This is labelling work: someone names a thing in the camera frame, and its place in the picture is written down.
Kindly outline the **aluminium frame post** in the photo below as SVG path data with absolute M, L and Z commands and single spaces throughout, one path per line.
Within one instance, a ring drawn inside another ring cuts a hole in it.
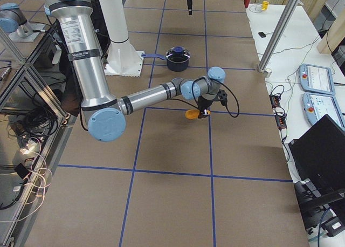
M 268 78 L 270 76 L 269 71 L 267 71 L 267 65 L 270 60 L 270 58 L 273 55 L 273 52 L 275 48 L 278 45 L 278 42 L 280 38 L 283 35 L 283 32 L 292 17 L 297 5 L 299 4 L 300 0 L 288 0 L 287 4 L 285 5 L 285 8 L 278 20 L 278 23 L 273 31 L 273 35 L 270 39 L 270 41 L 267 44 L 267 47 L 264 51 L 264 54 L 257 66 L 257 71 L 262 73 L 265 78 Z

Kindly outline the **glass pot lid blue knob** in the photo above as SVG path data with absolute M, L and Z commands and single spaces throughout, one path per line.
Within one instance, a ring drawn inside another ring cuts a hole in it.
M 181 57 L 181 58 L 190 58 L 190 52 L 188 49 L 182 47 L 182 46 L 175 46 L 170 48 L 166 52 L 167 58 L 173 58 L 173 57 Z

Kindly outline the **near teach pendant tablet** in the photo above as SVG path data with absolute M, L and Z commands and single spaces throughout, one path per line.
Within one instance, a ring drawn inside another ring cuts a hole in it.
M 327 114 L 344 130 L 344 118 L 335 96 L 305 92 L 302 102 L 305 115 L 311 125 Z

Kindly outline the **far teach pendant tablet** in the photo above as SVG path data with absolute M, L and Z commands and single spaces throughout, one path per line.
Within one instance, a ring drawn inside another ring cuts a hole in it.
M 301 64 L 298 69 L 300 84 L 304 91 L 335 95 L 330 68 L 312 64 Z

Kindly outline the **yellow plastic corn cob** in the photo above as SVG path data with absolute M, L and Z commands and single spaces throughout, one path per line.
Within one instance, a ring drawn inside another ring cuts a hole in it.
M 190 109 L 185 112 L 185 117 L 189 120 L 199 119 L 200 111 L 198 109 Z

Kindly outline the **black laptop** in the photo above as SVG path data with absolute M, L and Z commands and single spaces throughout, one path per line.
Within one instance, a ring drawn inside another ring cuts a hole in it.
M 288 146 L 301 179 L 344 188 L 344 130 L 328 114 Z

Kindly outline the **black power strip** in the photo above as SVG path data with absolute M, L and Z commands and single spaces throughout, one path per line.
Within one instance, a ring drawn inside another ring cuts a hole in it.
M 275 95 L 275 94 L 270 94 L 269 98 L 270 98 L 271 106 L 273 109 L 277 128 L 280 131 L 283 129 L 287 129 L 287 125 L 286 125 L 287 114 L 285 110 L 281 107 L 280 96 Z

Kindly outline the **small black square sensor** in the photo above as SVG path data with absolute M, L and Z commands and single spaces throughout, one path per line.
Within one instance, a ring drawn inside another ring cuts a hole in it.
M 258 35 L 261 37 L 261 38 L 265 38 L 266 37 L 266 34 L 264 32 L 258 32 Z

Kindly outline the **dark blue saucepan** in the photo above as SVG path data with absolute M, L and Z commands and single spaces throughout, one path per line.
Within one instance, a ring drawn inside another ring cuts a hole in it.
M 181 57 L 167 58 L 166 53 L 165 53 L 165 55 L 157 54 L 157 53 L 152 53 L 152 54 L 142 53 L 141 57 L 143 57 L 143 58 L 159 58 L 161 60 L 165 60 L 168 69 L 171 71 L 175 71 L 175 72 L 185 71 L 189 66 L 189 60 L 190 60 L 190 58 L 181 58 Z

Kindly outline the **teach pendant tablet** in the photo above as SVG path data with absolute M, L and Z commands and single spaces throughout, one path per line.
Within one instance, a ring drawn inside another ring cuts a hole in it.
M 311 125 L 327 114 L 344 130 L 344 118 L 335 96 L 305 92 L 302 102 L 305 115 Z
M 301 64 L 298 69 L 300 84 L 304 91 L 335 95 L 330 68 L 312 64 Z

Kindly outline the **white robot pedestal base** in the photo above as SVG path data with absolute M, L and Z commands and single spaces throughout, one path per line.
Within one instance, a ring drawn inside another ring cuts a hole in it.
M 129 40 L 122 0 L 99 0 L 111 44 L 108 49 L 105 73 L 109 76 L 139 77 L 142 70 L 142 51 Z

